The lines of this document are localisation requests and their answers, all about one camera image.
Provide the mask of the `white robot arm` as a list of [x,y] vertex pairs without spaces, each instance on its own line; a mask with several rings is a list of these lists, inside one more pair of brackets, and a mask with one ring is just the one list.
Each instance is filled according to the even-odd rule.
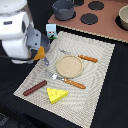
[[0,40],[15,64],[45,57],[41,32],[34,28],[27,0],[0,0]]

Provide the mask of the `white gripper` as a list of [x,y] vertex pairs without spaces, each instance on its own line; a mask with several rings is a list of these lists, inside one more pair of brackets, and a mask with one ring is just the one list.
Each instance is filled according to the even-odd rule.
[[28,27],[29,18],[26,12],[0,17],[0,40],[6,54],[15,64],[26,63],[29,51],[32,55],[36,55],[40,48],[41,32]]

